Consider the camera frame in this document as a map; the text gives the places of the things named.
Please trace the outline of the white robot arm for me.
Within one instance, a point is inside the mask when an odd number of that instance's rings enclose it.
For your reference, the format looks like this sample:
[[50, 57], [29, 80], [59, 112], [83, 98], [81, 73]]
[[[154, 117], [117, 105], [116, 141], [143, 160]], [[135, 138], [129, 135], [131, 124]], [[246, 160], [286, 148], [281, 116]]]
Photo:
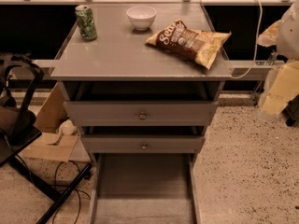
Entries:
[[259, 117], [277, 117], [299, 95], [299, 0], [265, 29], [257, 39], [263, 47], [275, 45], [277, 54], [287, 59], [278, 62], [267, 74], [258, 108]]

